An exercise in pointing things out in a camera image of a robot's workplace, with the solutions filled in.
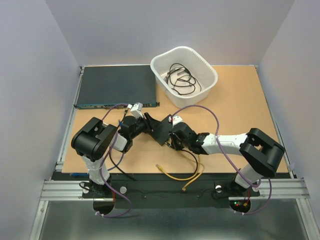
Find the small black network switch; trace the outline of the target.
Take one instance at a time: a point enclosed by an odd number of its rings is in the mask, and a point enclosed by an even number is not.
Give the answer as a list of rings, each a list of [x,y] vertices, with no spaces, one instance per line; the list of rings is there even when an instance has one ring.
[[[172,122],[169,121],[172,115],[167,115],[163,120],[159,121],[150,118],[151,131],[149,135],[160,145],[163,146],[170,138],[169,132],[173,128]]]

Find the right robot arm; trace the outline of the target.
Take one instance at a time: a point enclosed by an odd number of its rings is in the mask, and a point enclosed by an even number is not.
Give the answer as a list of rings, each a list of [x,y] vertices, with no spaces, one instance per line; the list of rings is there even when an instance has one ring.
[[[230,182],[231,192],[242,195],[262,177],[273,178],[285,148],[258,128],[236,135],[196,133],[186,123],[176,124],[169,132],[175,150],[187,148],[196,155],[223,154],[237,171]]]

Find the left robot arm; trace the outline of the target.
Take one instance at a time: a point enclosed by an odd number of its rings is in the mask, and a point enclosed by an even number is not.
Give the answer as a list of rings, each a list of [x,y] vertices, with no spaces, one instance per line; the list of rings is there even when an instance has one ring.
[[[93,117],[74,135],[71,147],[85,162],[95,193],[100,197],[111,193],[111,184],[105,181],[110,178],[110,173],[103,163],[109,147],[114,146],[119,152],[126,153],[135,137],[141,133],[154,134],[160,125],[161,122],[147,112],[139,117],[124,116],[118,126],[104,124],[101,119]]]

